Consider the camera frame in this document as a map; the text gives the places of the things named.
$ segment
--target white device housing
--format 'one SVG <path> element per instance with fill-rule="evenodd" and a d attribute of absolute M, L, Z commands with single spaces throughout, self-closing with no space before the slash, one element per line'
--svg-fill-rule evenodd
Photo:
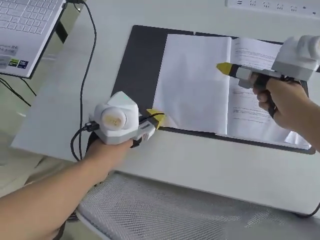
<path fill-rule="evenodd" d="M 319 68 L 320 36 L 288 38 L 280 48 L 272 70 L 297 80 L 308 81 Z"/>
<path fill-rule="evenodd" d="M 139 128 L 138 105 L 120 91 L 106 103 L 95 107 L 91 121 L 96 121 L 100 128 L 95 131 L 99 138 L 108 145 L 123 143 L 137 135 Z"/>

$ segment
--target white table surface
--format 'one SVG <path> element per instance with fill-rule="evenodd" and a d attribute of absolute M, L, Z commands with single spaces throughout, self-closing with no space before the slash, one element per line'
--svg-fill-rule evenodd
<path fill-rule="evenodd" d="M 112 92 L 133 25 L 284 41 L 318 35 L 320 22 L 225 7 L 223 0 L 88 0 L 97 46 L 84 87 L 84 121 Z M 94 40 L 84 9 L 14 139 L 13 147 L 73 161 L 70 139 L 79 127 L 80 86 Z M 320 80 L 309 95 L 320 104 Z M 89 134 L 83 134 L 83 152 Z M 123 172 L 310 213 L 320 201 L 320 154 L 159 131 L 129 152 Z"/>

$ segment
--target gray mesh backrest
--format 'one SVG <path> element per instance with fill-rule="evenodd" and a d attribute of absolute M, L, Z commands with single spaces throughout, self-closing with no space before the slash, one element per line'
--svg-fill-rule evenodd
<path fill-rule="evenodd" d="M 78 212 L 112 240 L 320 239 L 318 219 L 122 173 L 94 187 Z"/>

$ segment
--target laptop sticker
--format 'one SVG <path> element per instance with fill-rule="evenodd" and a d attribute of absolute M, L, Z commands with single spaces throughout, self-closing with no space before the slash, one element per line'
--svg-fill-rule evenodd
<path fill-rule="evenodd" d="M 1 56 L 0 55 L 0 69 L 6 69 L 11 60 L 10 56 Z"/>
<path fill-rule="evenodd" d="M 15 56 L 18 52 L 18 46 L 0 44 L 0 54 Z"/>
<path fill-rule="evenodd" d="M 19 59 L 11 58 L 11 61 L 9 62 L 9 66 L 16 67 L 18 66 L 19 61 L 20 61 Z"/>
<path fill-rule="evenodd" d="M 21 61 L 19 62 L 19 64 L 18 64 L 18 68 L 19 68 L 19 69 L 26 69 L 26 67 L 28 66 L 28 63 L 29 63 L 28 61 L 22 61 L 22 60 L 21 60 Z"/>

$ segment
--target electrical outlet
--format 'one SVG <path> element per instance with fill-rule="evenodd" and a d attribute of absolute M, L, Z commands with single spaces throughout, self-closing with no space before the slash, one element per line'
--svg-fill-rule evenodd
<path fill-rule="evenodd" d="M 307 4 L 292 4 L 277 0 L 225 0 L 225 5 L 229 8 L 320 19 L 320 6 Z"/>

